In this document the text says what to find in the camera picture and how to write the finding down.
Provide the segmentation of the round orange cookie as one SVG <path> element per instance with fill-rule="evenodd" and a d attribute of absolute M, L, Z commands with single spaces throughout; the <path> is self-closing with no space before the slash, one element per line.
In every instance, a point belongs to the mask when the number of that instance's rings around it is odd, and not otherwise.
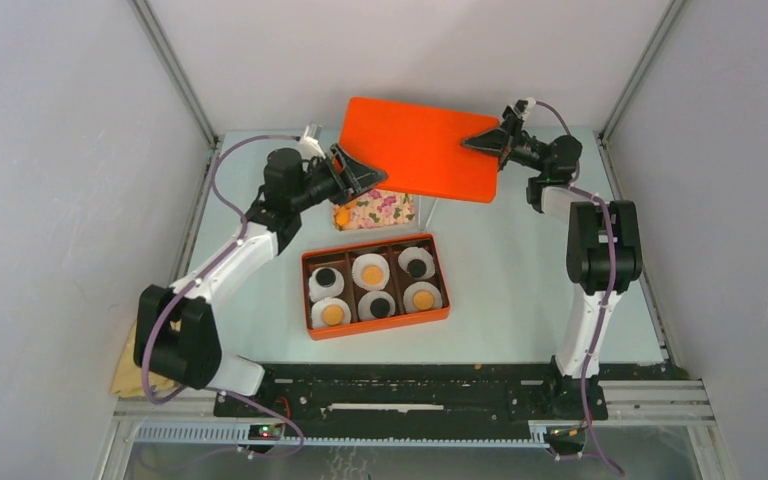
<path fill-rule="evenodd" d="M 384 281 L 384 271 L 377 265 L 368 265 L 361 271 L 361 279 L 370 286 L 378 287 Z"/>
<path fill-rule="evenodd" d="M 345 311 L 339 304 L 330 304 L 323 308 L 321 319 L 329 327 L 337 326 L 344 321 Z"/>
<path fill-rule="evenodd" d="M 417 290 L 411 301 L 417 311 L 426 311 L 434 307 L 435 296 L 429 290 Z"/>

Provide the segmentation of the metal tongs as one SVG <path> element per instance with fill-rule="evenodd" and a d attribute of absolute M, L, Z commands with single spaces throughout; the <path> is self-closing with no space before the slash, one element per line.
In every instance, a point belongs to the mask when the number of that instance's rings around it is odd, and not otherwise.
<path fill-rule="evenodd" d="M 424 210 L 424 213 L 423 213 L 423 216 L 422 216 L 422 220 L 421 220 L 421 223 L 420 223 L 420 227 L 421 227 L 421 230 L 423 232 L 428 230 L 428 228 L 429 228 L 429 226 L 430 226 L 430 224 L 432 222 L 432 219 L 433 219 L 434 214 L 435 214 L 436 209 L 437 209 L 438 201 L 439 201 L 439 199 L 436 198 L 436 197 L 429 197 L 428 198 L 428 205 L 427 205 L 427 207 Z"/>

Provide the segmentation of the orange tin box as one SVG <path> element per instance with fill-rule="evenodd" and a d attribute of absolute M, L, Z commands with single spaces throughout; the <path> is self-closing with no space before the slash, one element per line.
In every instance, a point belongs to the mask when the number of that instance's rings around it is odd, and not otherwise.
<path fill-rule="evenodd" d="M 315 341 L 442 321 L 451 310 L 429 233 L 309 251 L 301 269 Z"/>

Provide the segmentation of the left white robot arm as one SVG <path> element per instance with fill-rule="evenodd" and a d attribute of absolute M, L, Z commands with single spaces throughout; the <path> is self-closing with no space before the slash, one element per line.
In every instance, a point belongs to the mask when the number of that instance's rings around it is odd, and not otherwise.
<path fill-rule="evenodd" d="M 323 151 L 315 140 L 300 140 L 268 154 L 263 183 L 247 210 L 217 193 L 240 222 L 232 236 L 196 270 L 167 287 L 150 285 L 139 297 L 133 361 L 149 401 L 164 401 L 152 391 L 149 376 L 157 374 L 180 390 L 236 393 L 252 416 L 271 412 L 276 390 L 263 381 L 265 367 L 223 347 L 214 309 L 286 249 L 304 211 L 325 201 L 347 204 L 387 177 L 338 144 Z"/>

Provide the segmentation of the orange tin lid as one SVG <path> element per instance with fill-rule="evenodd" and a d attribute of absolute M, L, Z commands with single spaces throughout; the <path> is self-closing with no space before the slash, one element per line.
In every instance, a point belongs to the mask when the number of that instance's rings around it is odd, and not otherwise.
<path fill-rule="evenodd" d="M 487 115 L 367 97 L 348 101 L 338 140 L 355 160 L 387 174 L 385 190 L 490 203 L 498 166 L 462 145 L 499 125 Z"/>

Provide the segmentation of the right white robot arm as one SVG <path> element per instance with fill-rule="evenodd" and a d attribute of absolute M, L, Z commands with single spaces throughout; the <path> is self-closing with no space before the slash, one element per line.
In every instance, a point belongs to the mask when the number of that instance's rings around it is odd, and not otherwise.
<path fill-rule="evenodd" d="M 631 201 L 608 202 L 577 186 L 582 143 L 569 129 L 550 142 L 529 134 L 525 123 L 536 107 L 555 110 L 533 98 L 519 100 L 498 126 L 462 145 L 494 157 L 500 169 L 516 163 L 536 171 L 527 182 L 527 203 L 566 223 L 565 266 L 574 298 L 554 364 L 561 376 L 585 381 L 598 374 L 610 316 L 643 270 L 637 211 Z"/>

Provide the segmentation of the black cookie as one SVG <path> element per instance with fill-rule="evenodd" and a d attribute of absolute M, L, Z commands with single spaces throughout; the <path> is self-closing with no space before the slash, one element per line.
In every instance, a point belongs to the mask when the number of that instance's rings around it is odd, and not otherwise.
<path fill-rule="evenodd" d="M 427 263 L 421 259 L 411 259 L 407 263 L 406 271 L 412 278 L 422 279 L 428 272 Z"/>
<path fill-rule="evenodd" d="M 387 298 L 376 298 L 370 303 L 369 310 L 373 318 L 382 319 L 391 315 L 390 307 L 391 304 Z"/>
<path fill-rule="evenodd" d="M 318 268 L 314 273 L 316 284 L 322 288 L 329 288 L 337 281 L 337 274 L 330 267 Z"/>

